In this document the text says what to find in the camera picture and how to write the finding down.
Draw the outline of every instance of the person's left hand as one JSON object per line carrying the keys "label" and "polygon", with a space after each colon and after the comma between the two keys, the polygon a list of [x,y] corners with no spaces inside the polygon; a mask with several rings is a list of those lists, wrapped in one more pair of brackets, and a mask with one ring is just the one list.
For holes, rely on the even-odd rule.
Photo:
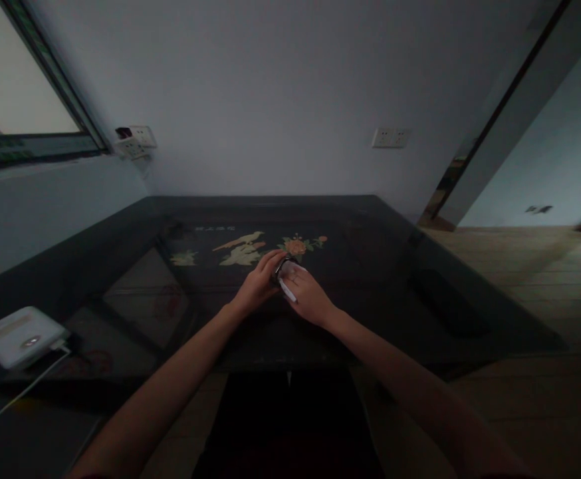
{"label": "person's left hand", "polygon": [[231,306],[235,311],[246,317],[251,314],[259,305],[279,291],[279,288],[271,284],[271,275],[276,266],[284,258],[286,252],[275,249],[266,253],[253,271],[244,280],[231,301]]}

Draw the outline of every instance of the wooden floor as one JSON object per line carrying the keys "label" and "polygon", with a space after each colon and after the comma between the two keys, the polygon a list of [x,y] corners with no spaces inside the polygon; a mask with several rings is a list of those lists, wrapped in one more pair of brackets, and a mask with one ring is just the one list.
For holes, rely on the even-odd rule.
{"label": "wooden floor", "polygon": [[[564,228],[427,231],[491,283],[558,331],[560,355],[501,361],[452,386],[544,478],[581,478],[581,233]],[[454,478],[436,445],[353,370],[388,478]],[[211,375],[148,463],[143,478],[190,476],[226,377]]]}

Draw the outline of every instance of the electrical outlet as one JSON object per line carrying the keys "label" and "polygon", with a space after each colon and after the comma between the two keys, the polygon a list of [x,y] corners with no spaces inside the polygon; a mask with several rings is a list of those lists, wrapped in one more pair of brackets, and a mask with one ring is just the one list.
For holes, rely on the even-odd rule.
{"label": "electrical outlet", "polygon": [[407,128],[377,128],[372,148],[405,148],[410,132]]}
{"label": "electrical outlet", "polygon": [[410,132],[411,130],[405,128],[395,129],[395,133],[390,140],[389,148],[405,148],[408,144],[408,138],[410,138]]}
{"label": "electrical outlet", "polygon": [[158,147],[156,139],[153,137],[153,132],[148,126],[129,126],[129,129],[131,130],[133,138],[144,148]]}
{"label": "electrical outlet", "polygon": [[125,138],[116,141],[115,145],[119,153],[130,160],[148,156],[144,147],[135,138]]}
{"label": "electrical outlet", "polygon": [[377,128],[372,139],[372,148],[390,148],[390,141],[395,134],[394,128]]}

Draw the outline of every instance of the white cable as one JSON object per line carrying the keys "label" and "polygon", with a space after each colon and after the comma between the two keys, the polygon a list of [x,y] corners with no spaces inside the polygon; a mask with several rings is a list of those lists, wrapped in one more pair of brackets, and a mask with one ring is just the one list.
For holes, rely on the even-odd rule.
{"label": "white cable", "polygon": [[69,351],[66,347],[62,346],[59,349],[62,349],[64,351],[64,355],[59,358],[55,363],[53,363],[51,366],[49,366],[40,376],[38,376],[33,383],[31,383],[29,386],[27,386],[25,388],[25,390],[23,392],[21,392],[19,395],[17,395],[14,399],[10,400],[7,405],[5,407],[3,407],[0,410],[0,415],[5,412],[7,409],[9,409],[9,407],[13,406],[16,401],[18,401],[21,397],[23,397],[25,394],[27,394],[29,391],[31,391],[31,389],[38,384],[38,382],[47,375],[47,373],[49,371],[51,371],[52,369],[54,369],[64,358],[66,358],[67,356],[69,356],[71,354],[71,351]]}

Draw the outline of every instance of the hand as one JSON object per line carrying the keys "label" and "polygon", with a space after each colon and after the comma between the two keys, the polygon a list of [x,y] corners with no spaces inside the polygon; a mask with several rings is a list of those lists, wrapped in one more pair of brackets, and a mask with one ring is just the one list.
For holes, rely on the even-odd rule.
{"label": "hand", "polygon": [[281,249],[266,253],[253,271],[244,280],[231,306],[242,317],[251,314],[259,305],[279,291],[279,288],[271,284],[271,275],[276,266],[286,255]]}
{"label": "hand", "polygon": [[286,298],[297,314],[314,325],[327,329],[329,322],[340,310],[330,301],[317,280],[309,272],[297,267],[282,278],[286,287],[297,298],[296,303]]}

